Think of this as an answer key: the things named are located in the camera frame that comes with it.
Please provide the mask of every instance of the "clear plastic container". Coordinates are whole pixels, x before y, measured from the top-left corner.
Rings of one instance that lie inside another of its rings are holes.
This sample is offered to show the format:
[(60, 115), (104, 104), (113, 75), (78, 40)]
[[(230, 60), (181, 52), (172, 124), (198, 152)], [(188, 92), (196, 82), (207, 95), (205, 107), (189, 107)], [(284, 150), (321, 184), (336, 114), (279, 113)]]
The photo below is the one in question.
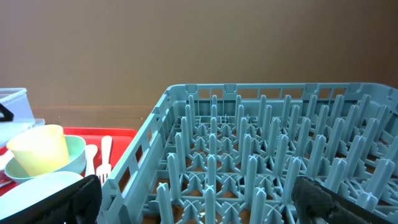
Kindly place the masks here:
[(25, 88), (0, 88), (0, 103), (14, 114), (14, 121), (0, 123), (0, 147), (35, 124)]

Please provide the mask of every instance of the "white fork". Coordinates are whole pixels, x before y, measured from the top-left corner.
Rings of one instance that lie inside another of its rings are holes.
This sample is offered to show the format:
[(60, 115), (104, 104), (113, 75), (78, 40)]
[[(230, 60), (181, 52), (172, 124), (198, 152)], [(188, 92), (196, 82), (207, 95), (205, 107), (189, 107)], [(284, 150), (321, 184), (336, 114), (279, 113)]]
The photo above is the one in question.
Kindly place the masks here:
[(105, 180), (111, 174), (111, 164), (109, 164), (109, 155), (111, 154), (112, 137), (104, 136), (101, 140), (101, 157), (102, 164), (97, 167), (96, 175), (98, 176), (101, 184), (105, 183)]

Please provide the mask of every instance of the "black object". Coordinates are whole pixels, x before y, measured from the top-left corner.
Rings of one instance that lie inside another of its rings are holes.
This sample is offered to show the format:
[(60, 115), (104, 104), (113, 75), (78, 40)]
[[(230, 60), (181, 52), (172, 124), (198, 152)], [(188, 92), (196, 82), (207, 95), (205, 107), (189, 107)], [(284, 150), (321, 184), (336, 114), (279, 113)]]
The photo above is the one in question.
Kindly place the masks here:
[(14, 114), (11, 111), (9, 111), (5, 106), (3, 106), (1, 103), (0, 103), (0, 114), (3, 115), (3, 117), (0, 117), (0, 122), (14, 120)]
[(390, 223), (304, 176), (296, 178), (292, 200), (301, 224), (317, 223), (316, 218), (329, 224)]
[(97, 176), (89, 175), (35, 205), (0, 220), (0, 224), (92, 224), (98, 216), (101, 200), (101, 182)]

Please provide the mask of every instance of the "white plate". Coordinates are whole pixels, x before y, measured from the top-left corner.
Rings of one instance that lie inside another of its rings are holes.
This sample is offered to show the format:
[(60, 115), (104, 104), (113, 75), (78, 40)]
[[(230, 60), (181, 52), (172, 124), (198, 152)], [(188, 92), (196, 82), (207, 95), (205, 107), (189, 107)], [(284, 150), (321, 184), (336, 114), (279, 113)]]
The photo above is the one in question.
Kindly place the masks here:
[(52, 172), (14, 187), (0, 197), (0, 220), (34, 205), (82, 178), (74, 172)]

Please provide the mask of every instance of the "cup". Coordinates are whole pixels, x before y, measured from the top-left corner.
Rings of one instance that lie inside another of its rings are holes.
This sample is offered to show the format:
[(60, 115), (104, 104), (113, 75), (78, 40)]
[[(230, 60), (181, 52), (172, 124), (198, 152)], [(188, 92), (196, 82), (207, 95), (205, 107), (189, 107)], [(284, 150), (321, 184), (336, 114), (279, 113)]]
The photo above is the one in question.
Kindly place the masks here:
[(13, 137), (7, 148), (31, 177), (53, 172), (69, 163), (63, 128), (55, 124), (23, 132)]

